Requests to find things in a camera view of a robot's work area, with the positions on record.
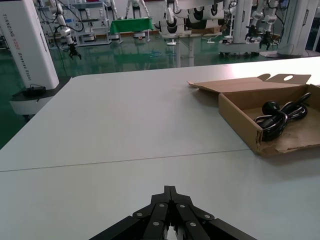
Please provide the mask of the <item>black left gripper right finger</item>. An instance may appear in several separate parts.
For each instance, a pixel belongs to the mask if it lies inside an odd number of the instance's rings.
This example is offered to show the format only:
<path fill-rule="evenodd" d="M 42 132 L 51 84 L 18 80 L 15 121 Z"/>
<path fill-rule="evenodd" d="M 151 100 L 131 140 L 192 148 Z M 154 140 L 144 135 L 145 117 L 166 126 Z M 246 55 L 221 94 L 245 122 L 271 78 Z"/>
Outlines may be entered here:
<path fill-rule="evenodd" d="M 170 187 L 172 222 L 178 240 L 253 240 L 254 237 L 196 206 Z"/>

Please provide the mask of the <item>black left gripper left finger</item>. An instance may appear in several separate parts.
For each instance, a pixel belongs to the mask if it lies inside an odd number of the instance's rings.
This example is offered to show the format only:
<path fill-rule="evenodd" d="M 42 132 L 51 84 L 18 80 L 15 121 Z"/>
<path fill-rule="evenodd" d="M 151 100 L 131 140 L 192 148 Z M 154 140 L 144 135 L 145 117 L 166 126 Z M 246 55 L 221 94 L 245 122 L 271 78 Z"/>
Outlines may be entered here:
<path fill-rule="evenodd" d="M 93 240 L 165 240 L 170 223 L 168 221 L 171 187 L 151 196 L 150 204 L 125 217 L 104 231 L 93 236 Z"/>

